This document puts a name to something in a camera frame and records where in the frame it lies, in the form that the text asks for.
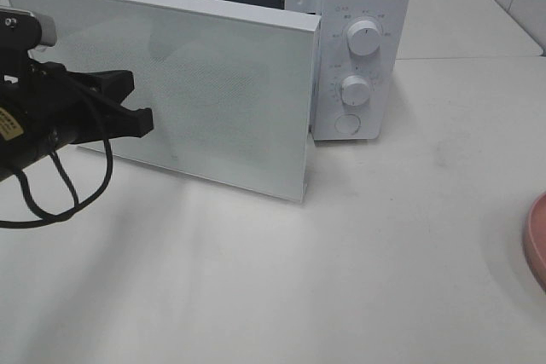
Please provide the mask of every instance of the timer knob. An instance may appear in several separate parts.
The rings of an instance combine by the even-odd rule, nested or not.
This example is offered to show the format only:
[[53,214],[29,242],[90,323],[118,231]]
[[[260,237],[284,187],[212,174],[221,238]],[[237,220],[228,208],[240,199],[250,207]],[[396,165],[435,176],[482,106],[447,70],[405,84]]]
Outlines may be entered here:
[[370,19],[359,20],[349,27],[347,42],[355,55],[371,55],[380,46],[381,29]]
[[362,106],[369,100],[372,93],[372,86],[360,76],[347,77],[341,83],[341,100],[347,106]]

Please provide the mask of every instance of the microwave door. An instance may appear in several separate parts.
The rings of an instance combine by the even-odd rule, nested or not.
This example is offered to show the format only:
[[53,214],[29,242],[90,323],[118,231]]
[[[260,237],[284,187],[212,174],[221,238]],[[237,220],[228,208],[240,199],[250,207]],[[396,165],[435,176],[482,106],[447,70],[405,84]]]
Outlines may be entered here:
[[320,18],[220,0],[9,0],[52,17],[39,61],[126,69],[155,130],[114,153],[301,201]]

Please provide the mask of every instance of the perforated mesh screen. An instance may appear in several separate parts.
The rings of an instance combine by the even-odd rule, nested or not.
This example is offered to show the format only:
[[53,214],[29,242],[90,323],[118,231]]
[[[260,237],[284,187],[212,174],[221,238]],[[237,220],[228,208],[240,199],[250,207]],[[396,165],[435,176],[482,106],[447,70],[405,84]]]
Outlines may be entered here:
[[39,60],[134,72],[125,105],[152,107],[155,130],[117,155],[302,199],[313,32],[124,0],[10,1],[55,19]]

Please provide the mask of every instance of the microwave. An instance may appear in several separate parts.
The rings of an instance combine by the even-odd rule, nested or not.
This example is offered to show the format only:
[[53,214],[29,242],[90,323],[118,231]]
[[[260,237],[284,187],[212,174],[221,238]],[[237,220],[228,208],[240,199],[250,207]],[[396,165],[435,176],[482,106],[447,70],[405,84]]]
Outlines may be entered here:
[[8,1],[55,21],[36,60],[133,72],[116,155],[301,201],[313,140],[379,135],[409,0]]

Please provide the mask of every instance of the white countertop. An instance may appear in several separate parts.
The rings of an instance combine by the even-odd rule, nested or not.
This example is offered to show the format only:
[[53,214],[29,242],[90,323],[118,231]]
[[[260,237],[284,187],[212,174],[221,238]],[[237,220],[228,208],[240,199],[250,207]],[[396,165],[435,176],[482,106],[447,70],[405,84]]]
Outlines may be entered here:
[[[317,147],[303,205],[118,160],[71,222],[0,231],[0,362],[543,364],[520,236],[546,190],[546,59],[394,77],[381,138]],[[99,182],[101,155],[61,157]],[[29,176],[70,205],[47,160]],[[0,198],[27,216],[14,181]]]

